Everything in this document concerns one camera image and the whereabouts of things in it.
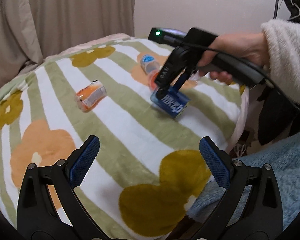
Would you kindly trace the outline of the right hand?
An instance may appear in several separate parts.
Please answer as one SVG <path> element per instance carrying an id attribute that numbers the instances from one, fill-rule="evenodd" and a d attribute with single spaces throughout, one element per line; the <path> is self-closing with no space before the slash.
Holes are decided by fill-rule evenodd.
<path id="1" fill-rule="evenodd" d="M 205 67 L 211 63 L 218 51 L 235 57 L 244 58 L 260 66 L 270 66 L 268 43 L 264 33 L 236 33 L 218 36 L 205 51 L 198 66 Z"/>

